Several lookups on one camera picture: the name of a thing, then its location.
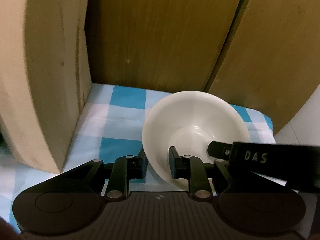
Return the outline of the large cream bowl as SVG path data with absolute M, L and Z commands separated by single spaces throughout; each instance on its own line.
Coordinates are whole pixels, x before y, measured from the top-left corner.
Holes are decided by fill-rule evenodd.
M 192 155 L 212 163 L 214 158 L 207 153 L 212 141 L 249 142 L 250 136 L 244 120 L 230 104 L 205 92 L 166 96 L 151 107 L 142 129 L 142 145 L 151 167 L 180 190 L 186 190 L 188 182 L 172 178 L 169 147 L 174 146 L 180 156 Z

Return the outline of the blue white checkered tablecloth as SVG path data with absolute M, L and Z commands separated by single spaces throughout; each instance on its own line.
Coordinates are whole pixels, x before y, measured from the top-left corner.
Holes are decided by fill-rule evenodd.
M 142 148 L 145 116 L 167 92 L 114 85 L 93 84 L 77 124 L 65 170 L 95 158 L 112 163 L 118 157 L 137 155 Z M 14 198 L 23 190 L 54 177 L 18 163 L 5 141 L 1 141 L 1 217 L 16 232 L 12 214 Z

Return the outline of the wooden knife block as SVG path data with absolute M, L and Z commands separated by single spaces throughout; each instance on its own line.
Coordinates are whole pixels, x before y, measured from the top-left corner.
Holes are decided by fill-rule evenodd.
M 1 134 L 38 170 L 63 170 L 92 88 L 87 2 L 1 0 Z

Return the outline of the wooden cabinet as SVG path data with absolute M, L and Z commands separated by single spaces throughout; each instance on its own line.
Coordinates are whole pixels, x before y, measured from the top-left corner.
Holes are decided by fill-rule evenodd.
M 319 85 L 319 0 L 88 0 L 95 83 L 198 90 L 280 131 Z

